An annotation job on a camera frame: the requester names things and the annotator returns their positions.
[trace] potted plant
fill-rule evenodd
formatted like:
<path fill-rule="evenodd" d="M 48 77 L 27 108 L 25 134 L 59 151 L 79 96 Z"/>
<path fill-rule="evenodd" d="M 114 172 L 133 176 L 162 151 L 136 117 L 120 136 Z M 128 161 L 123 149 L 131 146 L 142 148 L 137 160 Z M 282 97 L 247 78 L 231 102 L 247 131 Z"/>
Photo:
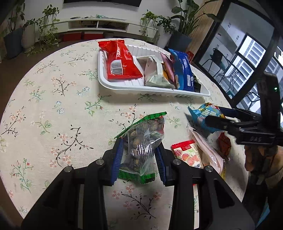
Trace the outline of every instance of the potted plant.
<path fill-rule="evenodd" d="M 24 10 L 25 10 L 25 0 L 17 0 L 16 7 L 12 9 L 11 16 L 9 17 L 8 29 L 10 33 L 8 33 L 4 37 L 8 58 L 14 58 L 18 56 L 18 54 L 22 51 L 23 28 L 16 29 L 16 25 L 17 25 L 18 16 L 20 16 L 22 20 L 25 20 Z"/>
<path fill-rule="evenodd" d="M 178 18 L 180 20 L 179 28 L 171 36 L 168 48 L 185 52 L 189 43 L 192 41 L 189 35 L 193 32 L 193 30 L 198 27 L 197 22 L 203 15 L 206 15 L 217 22 L 221 22 L 221 20 L 217 18 L 214 14 L 206 14 L 205 12 L 203 12 L 200 16 L 195 17 L 195 15 L 201 10 L 201 8 L 203 8 L 208 3 L 215 1 L 218 0 L 209 0 L 205 2 L 202 7 L 199 8 L 199 6 L 193 0 L 187 0 L 186 4 L 188 8 L 183 10 L 181 7 L 181 3 L 183 2 L 183 0 L 178 0 L 180 6 L 174 7 L 172 9 L 172 13 L 181 14 L 174 15 L 173 17 L 171 17 L 171 19 Z"/>
<path fill-rule="evenodd" d="M 172 19 L 170 17 L 159 16 L 160 20 L 157 24 L 159 26 L 158 32 L 160 34 L 157 46 L 164 48 L 168 43 L 172 33 L 176 30 L 175 25 L 172 25 Z"/>
<path fill-rule="evenodd" d="M 38 20 L 27 20 L 23 25 L 22 46 L 24 52 L 27 53 L 34 48 L 35 44 L 35 24 L 38 25 Z"/>
<path fill-rule="evenodd" d="M 148 26 L 150 25 L 153 30 L 154 30 L 154 39 L 153 39 L 153 43 L 156 43 L 159 39 L 159 32 L 158 32 L 158 28 L 157 28 L 157 18 L 159 16 L 155 15 L 154 13 L 152 13 L 151 11 L 147 10 L 146 14 L 143 14 L 144 16 L 140 19 L 140 26 L 141 26 L 141 32 L 142 32 L 142 36 L 147 37 L 147 29 Z"/>
<path fill-rule="evenodd" d="M 35 23 L 38 25 L 39 32 L 39 49 L 31 49 L 27 54 L 28 56 L 49 50 L 56 44 L 57 46 L 59 46 L 57 39 L 58 28 L 55 26 L 55 22 L 60 21 L 56 18 L 59 12 L 59 8 L 52 7 L 51 4 L 42 11 L 42 13 L 44 14 L 43 17 L 35 21 Z"/>

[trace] white plastic tray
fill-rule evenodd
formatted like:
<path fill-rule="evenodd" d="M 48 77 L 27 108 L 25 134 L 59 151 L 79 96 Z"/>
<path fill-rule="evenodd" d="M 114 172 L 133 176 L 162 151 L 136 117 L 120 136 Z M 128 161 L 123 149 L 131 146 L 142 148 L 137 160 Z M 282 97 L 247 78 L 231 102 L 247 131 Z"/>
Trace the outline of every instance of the white plastic tray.
<path fill-rule="evenodd" d="M 162 57 L 157 50 L 152 50 L 148 48 L 126 45 L 131 55 L 133 56 L 134 63 L 140 70 L 141 74 L 144 75 L 144 71 L 141 68 L 140 64 L 137 62 L 136 57 L 146 56 L 146 55 L 155 55 L 159 60 L 162 61 Z M 189 96 L 201 96 L 209 97 L 210 92 L 207 88 L 200 82 L 201 91 L 200 93 L 184 91 L 184 90 L 173 90 L 157 87 L 145 86 L 145 80 L 143 78 L 131 79 L 131 80 L 111 80 L 108 81 L 107 68 L 106 68 L 107 55 L 105 51 L 99 50 L 98 53 L 98 80 L 100 84 L 104 87 L 115 90 L 116 93 L 122 94 L 156 94 L 162 96 L 175 96 L 175 97 L 189 97 Z"/>

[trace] red snack package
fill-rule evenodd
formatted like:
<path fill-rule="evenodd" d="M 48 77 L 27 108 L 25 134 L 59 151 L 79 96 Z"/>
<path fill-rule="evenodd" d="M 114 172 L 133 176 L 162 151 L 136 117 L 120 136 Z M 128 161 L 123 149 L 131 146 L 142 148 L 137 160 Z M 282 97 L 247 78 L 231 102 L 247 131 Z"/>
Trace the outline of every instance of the red snack package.
<path fill-rule="evenodd" d="M 108 79 L 141 78 L 143 75 L 134 64 L 133 57 L 125 45 L 124 40 L 98 42 L 107 54 Z"/>
<path fill-rule="evenodd" d="M 218 140 L 218 145 L 219 145 L 219 149 L 221 153 L 220 156 L 222 158 L 227 158 L 231 150 L 231 141 L 229 137 L 225 135 L 225 132 L 222 132 L 219 135 L 217 140 Z"/>

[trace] green snack bag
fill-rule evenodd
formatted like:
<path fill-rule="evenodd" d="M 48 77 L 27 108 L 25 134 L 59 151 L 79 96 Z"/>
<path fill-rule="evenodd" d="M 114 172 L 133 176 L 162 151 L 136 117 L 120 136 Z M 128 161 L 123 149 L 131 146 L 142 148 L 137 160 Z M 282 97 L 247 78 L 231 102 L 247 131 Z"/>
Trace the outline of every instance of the green snack bag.
<path fill-rule="evenodd" d="M 147 115 L 116 136 L 128 146 L 122 157 L 118 177 L 134 179 L 142 184 L 155 179 L 153 157 L 156 147 L 164 138 L 166 112 Z"/>

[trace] round table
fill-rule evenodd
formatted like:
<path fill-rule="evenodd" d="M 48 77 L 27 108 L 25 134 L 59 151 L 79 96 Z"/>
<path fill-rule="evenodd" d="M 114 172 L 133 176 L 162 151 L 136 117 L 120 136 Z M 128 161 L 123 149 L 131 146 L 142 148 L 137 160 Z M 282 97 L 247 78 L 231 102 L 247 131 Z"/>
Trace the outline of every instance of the round table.
<path fill-rule="evenodd" d="M 125 44 L 167 53 L 139 40 L 125 39 Z M 0 125 L 0 176 L 23 217 L 65 166 L 80 168 L 102 157 L 113 147 L 114 137 L 133 120 L 167 111 L 162 142 L 170 149 L 174 143 L 190 140 L 188 106 L 196 109 L 212 102 L 230 107 L 218 87 L 194 67 L 193 73 L 210 97 L 115 94 L 98 81 L 98 50 L 97 40 L 93 40 L 49 55 L 23 77 L 7 104 Z M 229 137 L 232 149 L 226 182 L 242 200 L 248 180 L 244 149 Z M 74 138 L 81 145 L 75 144 Z M 57 162 L 58 152 L 62 154 Z M 144 198 L 145 207 L 153 199 L 150 215 L 137 218 L 137 202 L 130 195 Z M 168 229 L 173 187 L 164 187 L 158 175 L 145 185 L 118 179 L 114 186 L 104 188 L 104 197 L 109 229 L 132 229 L 131 222 L 137 230 Z"/>

